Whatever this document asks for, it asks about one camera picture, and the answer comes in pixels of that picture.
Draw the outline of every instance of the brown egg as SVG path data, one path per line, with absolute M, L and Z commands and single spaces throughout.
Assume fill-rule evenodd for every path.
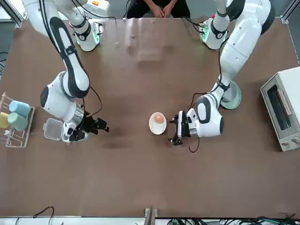
M 162 116 L 156 116 L 154 117 L 154 120 L 156 123 L 163 123 L 164 122 L 164 118 Z

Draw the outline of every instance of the small white bowl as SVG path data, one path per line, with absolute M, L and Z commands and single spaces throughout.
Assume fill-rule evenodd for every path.
M 161 116 L 163 118 L 164 122 L 163 123 L 156 123 L 156 121 L 154 119 L 156 116 Z M 165 119 L 165 116 L 162 113 L 155 112 L 150 116 L 149 128 L 150 128 L 152 133 L 154 133 L 155 135 L 161 135 L 165 131 L 166 127 L 167 127 L 167 121 Z

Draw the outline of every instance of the green light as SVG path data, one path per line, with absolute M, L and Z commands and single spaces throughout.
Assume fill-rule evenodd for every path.
M 94 37 L 94 39 L 95 39 L 96 44 L 99 44 L 99 43 L 100 43 L 99 35 L 98 35 L 98 34 L 94 34 L 93 37 Z
M 207 41 L 207 37 L 208 37 L 208 34 L 210 33 L 210 30 L 207 30 L 207 29 L 204 29 L 204 34 L 203 34 L 203 42 L 206 42 Z

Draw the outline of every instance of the clear plastic box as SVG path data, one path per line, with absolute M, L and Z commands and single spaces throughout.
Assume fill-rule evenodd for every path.
M 63 125 L 63 122 L 49 118 L 43 127 L 45 138 L 59 141 L 63 134 Z

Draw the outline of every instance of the table surface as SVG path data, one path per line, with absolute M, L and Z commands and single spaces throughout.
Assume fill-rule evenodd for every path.
M 37 109 L 27 148 L 1 147 L 1 216 L 31 216 L 53 205 L 56 216 L 140 217 L 157 207 L 160 217 L 299 217 L 300 151 L 281 152 L 260 94 L 277 71 L 298 65 L 279 19 L 235 79 L 241 105 L 220 109 L 224 133 L 201 138 L 195 154 L 187 140 L 177 147 L 167 141 L 173 125 L 160 136 L 148 127 L 154 112 L 171 119 L 188 109 L 193 93 L 210 90 L 219 74 L 218 52 L 201 44 L 190 25 L 108 21 L 102 46 L 77 49 L 110 132 L 69 146 L 44 138 L 51 115 L 39 96 L 64 65 L 51 42 L 24 22 L 15 30 L 0 90 Z M 92 91 L 85 103 L 89 112 L 99 108 Z

